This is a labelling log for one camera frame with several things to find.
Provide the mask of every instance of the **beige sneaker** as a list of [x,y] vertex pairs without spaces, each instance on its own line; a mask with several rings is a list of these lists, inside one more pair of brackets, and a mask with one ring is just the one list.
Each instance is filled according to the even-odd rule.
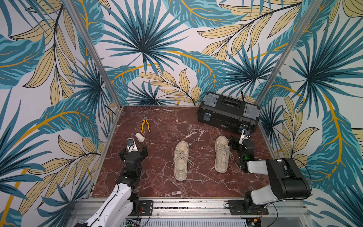
[[228,169],[228,159],[234,160],[233,154],[228,146],[228,139],[225,136],[220,136],[216,139],[216,161],[214,168],[220,172],[225,173]]
[[193,166],[194,162],[190,160],[193,157],[189,156],[189,145],[187,142],[180,142],[175,147],[174,151],[174,176],[178,181],[183,181],[188,175],[188,162]]

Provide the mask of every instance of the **wallpaper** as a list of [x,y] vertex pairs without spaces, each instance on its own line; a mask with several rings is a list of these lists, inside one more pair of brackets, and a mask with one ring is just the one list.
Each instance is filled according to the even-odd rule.
[[103,34],[94,43],[120,102],[194,106],[207,92],[254,102],[310,0],[99,2],[90,35]]
[[[317,13],[327,6],[323,2]],[[318,227],[363,226],[363,4],[337,0],[300,39],[261,104],[277,157],[292,157],[312,183],[305,203]]]
[[[103,18],[95,2],[78,5]],[[0,7],[0,227],[63,226],[118,110],[62,1]]]

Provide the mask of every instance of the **red marble floor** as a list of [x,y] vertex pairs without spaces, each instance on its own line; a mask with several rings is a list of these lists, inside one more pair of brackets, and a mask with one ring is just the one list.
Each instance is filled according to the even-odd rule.
[[[115,186],[124,162],[118,156],[126,139],[140,132],[143,117],[147,114],[149,133],[144,134],[144,144],[149,156],[142,162],[143,175],[136,192],[142,197],[240,197],[249,190],[269,184],[266,175],[243,173],[235,160],[229,160],[227,172],[214,169],[215,140],[231,133],[199,123],[195,107],[124,107],[112,142],[101,168],[93,196],[108,196]],[[268,148],[258,129],[252,134],[255,158],[270,159]],[[174,178],[173,152],[179,141],[189,143],[190,155],[195,165],[188,164],[188,177],[180,182]]]

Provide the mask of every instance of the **shoelace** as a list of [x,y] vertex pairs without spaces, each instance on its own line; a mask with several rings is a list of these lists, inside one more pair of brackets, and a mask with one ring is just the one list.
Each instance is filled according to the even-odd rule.
[[219,149],[217,151],[224,151],[224,155],[227,156],[229,154],[231,156],[231,159],[234,160],[234,156],[230,150],[227,149],[227,146],[225,145],[218,145],[217,147],[220,147],[222,149]]
[[176,160],[178,160],[178,159],[183,159],[183,158],[185,158],[185,159],[187,160],[187,162],[189,162],[189,164],[190,164],[190,165],[194,166],[194,162],[193,162],[192,160],[190,160],[190,159],[189,159],[189,158],[194,159],[192,156],[190,156],[190,155],[186,155],[186,154],[184,154],[183,152],[181,152],[180,150],[175,151],[175,153],[176,153],[176,154],[180,154],[181,156],[179,156],[177,159],[175,159],[175,160],[174,160],[174,162],[173,162],[173,164],[172,164],[171,166],[173,166],[173,165],[174,165],[174,163],[176,162]]

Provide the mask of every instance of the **pliers handle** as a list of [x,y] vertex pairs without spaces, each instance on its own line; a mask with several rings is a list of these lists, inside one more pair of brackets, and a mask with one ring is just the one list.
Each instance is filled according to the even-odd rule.
[[149,124],[149,120],[147,119],[147,116],[146,116],[146,114],[145,114],[145,116],[144,116],[144,121],[142,122],[142,126],[141,126],[141,133],[144,131],[144,124],[145,124],[145,122],[147,123],[147,127],[148,127],[149,132],[150,132],[150,124]]

